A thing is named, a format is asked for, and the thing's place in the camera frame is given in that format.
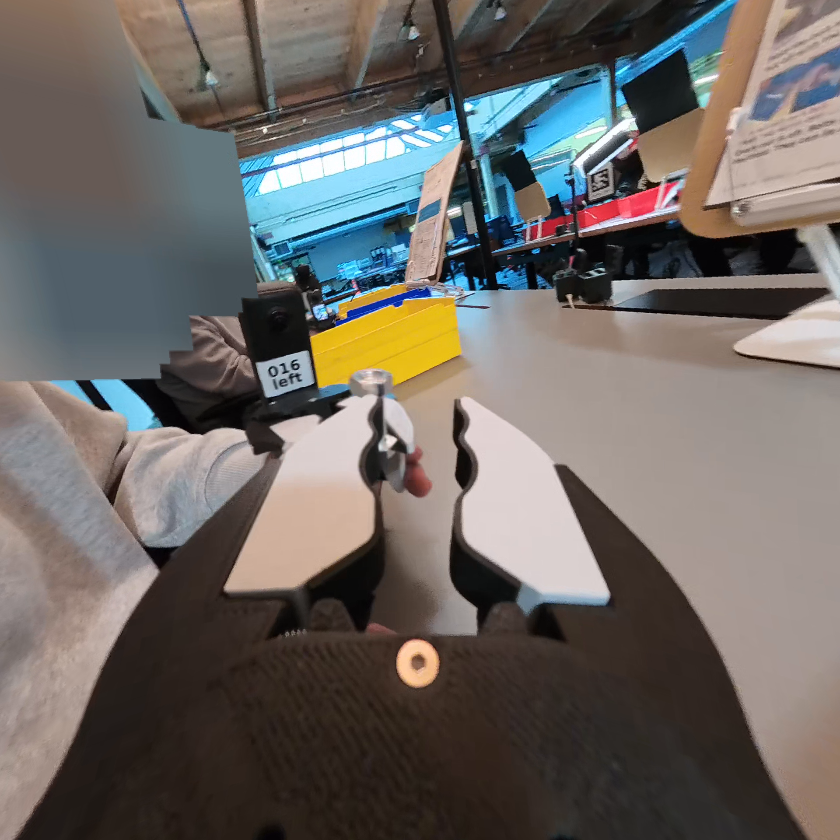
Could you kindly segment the black office chair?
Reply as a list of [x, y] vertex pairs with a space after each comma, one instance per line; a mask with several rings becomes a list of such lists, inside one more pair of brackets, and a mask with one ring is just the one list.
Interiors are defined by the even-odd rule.
[[199, 414], [195, 421], [190, 420], [175, 404], [171, 397], [164, 394], [153, 380], [122, 380], [125, 386], [151, 412], [153, 419], [163, 427], [178, 427], [190, 433], [207, 431], [216, 427], [243, 428], [245, 415], [259, 402], [257, 392], [228, 398]]

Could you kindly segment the yellow plastic bin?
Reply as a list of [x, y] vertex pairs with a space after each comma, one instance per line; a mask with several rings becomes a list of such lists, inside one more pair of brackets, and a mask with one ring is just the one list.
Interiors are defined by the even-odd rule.
[[407, 291], [405, 283], [395, 283], [389, 287], [379, 287], [370, 291], [361, 292], [351, 299], [342, 301], [339, 304], [338, 317], [339, 320], [346, 319], [351, 310], [370, 306], [379, 301], [393, 296], [401, 295]]
[[357, 371], [379, 369], [396, 385], [461, 355], [455, 300], [413, 299], [311, 337], [321, 386], [346, 385]]

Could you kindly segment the long wooden table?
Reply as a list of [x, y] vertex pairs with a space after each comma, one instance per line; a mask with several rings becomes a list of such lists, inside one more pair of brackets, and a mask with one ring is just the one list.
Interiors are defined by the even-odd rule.
[[666, 223], [672, 219], [678, 219], [679, 213], [680, 206], [674, 205], [637, 217], [614, 217], [600, 224], [583, 227], [576, 234], [557, 234], [551, 237], [534, 239], [529, 242], [522, 242], [517, 245], [496, 249], [492, 252], [492, 255], [497, 259], [505, 259], [512, 255], [531, 253], [536, 249], [552, 247], [554, 245], [560, 245], [580, 238], [591, 238], [601, 235], [615, 234], [629, 229]]

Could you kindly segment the white document stand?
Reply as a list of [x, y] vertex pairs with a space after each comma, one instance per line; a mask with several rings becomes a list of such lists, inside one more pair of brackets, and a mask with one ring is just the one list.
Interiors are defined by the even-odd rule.
[[831, 301], [815, 302], [733, 345], [746, 358], [838, 369], [839, 247], [830, 224], [838, 223], [838, 180], [797, 187], [731, 204], [733, 221], [742, 226], [796, 227], [826, 280]]

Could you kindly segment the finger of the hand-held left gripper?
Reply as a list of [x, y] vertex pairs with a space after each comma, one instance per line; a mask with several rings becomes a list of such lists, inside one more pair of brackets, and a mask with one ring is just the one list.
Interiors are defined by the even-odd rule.
[[[406, 442], [406, 453], [413, 451], [415, 447], [413, 423], [408, 416], [404, 407], [396, 399], [381, 399], [381, 432], [380, 437], [389, 427], [397, 434], [399, 434]], [[379, 459], [379, 466], [381, 476], [395, 492], [404, 492], [403, 476], [404, 476], [405, 459], [399, 461], [392, 461], [389, 464], [381, 463]]]
[[328, 418], [297, 417], [271, 429], [284, 442], [272, 489], [375, 489], [382, 481], [378, 396], [351, 396]]

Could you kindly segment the person's left hand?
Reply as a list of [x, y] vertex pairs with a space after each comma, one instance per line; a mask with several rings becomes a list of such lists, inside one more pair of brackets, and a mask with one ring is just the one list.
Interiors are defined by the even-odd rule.
[[423, 454], [422, 448], [416, 445], [412, 452], [405, 455], [404, 491], [416, 498], [427, 497], [433, 487], [422, 464]]

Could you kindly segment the black steel column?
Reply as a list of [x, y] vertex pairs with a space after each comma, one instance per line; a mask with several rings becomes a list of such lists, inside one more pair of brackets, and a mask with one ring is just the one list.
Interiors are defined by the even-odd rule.
[[465, 167], [469, 194], [474, 208], [476, 230], [479, 240], [481, 263], [485, 273], [486, 288], [498, 290], [496, 262], [492, 255], [489, 231], [485, 219], [485, 204], [480, 190], [479, 167], [474, 155], [466, 115], [465, 96], [456, 54], [455, 36], [446, 1], [433, 1], [437, 33], [443, 50], [444, 65], [449, 86], [449, 96], [454, 106], [458, 133], [463, 145], [462, 163]]

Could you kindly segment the person's left forearm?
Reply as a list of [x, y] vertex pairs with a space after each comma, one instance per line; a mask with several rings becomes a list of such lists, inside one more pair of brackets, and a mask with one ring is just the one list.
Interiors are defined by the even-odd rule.
[[243, 431], [189, 434], [174, 427], [128, 433], [108, 495], [142, 545], [182, 546], [264, 467]]

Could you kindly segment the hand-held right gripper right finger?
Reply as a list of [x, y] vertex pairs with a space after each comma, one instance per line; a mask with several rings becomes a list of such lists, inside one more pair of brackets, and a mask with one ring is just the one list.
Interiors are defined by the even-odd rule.
[[450, 577], [481, 614], [515, 603], [607, 606], [605, 577], [551, 457], [470, 397], [455, 402]]

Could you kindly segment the brown document board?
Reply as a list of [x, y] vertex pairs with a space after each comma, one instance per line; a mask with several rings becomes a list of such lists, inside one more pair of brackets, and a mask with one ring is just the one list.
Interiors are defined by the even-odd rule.
[[425, 173], [404, 274], [408, 289], [439, 281], [447, 242], [448, 205], [462, 152], [459, 141]]

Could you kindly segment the wooden document board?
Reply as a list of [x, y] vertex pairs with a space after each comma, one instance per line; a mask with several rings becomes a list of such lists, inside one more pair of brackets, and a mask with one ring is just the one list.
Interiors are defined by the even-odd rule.
[[718, 79], [696, 137], [692, 163], [682, 192], [679, 220], [693, 235], [728, 238], [816, 224], [838, 224], [838, 184], [817, 184], [782, 192], [777, 209], [748, 212], [751, 224], [732, 217], [730, 199], [707, 206], [708, 193], [728, 145], [728, 121], [741, 106], [771, 15], [771, 1], [738, 2], [723, 41]]

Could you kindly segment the grey desk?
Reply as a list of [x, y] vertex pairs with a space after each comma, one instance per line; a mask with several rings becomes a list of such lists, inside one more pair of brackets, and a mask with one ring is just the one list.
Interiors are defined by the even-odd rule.
[[462, 354], [396, 388], [434, 488], [388, 490], [373, 618], [471, 634], [449, 580], [453, 404], [471, 396], [567, 465], [652, 550], [704, 621], [810, 838], [838, 838], [838, 372], [743, 358], [763, 326], [477, 292]]

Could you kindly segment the person's grey hoodie torso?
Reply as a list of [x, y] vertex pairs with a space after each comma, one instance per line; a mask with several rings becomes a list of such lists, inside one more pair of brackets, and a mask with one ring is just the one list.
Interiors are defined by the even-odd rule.
[[56, 386], [2, 382], [2, 838], [49, 787], [156, 575], [109, 497], [127, 434]]

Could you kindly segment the printed instruction sheet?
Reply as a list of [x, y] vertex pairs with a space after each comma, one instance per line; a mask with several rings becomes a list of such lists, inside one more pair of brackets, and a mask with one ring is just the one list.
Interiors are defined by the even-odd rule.
[[707, 196], [715, 206], [839, 175], [839, 2], [772, 2]]

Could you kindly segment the blue plastic bin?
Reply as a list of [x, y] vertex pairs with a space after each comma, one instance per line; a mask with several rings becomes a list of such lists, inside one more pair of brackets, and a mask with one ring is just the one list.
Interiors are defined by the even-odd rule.
[[429, 287], [415, 288], [412, 290], [404, 291], [395, 295], [391, 295], [389, 297], [377, 299], [377, 301], [363, 303], [358, 307], [351, 308], [348, 311], [346, 311], [344, 316], [341, 318], [341, 322], [351, 322], [353, 320], [360, 319], [368, 314], [377, 312], [384, 308], [399, 308], [403, 305], [405, 301], [429, 299], [431, 297], [432, 291]]

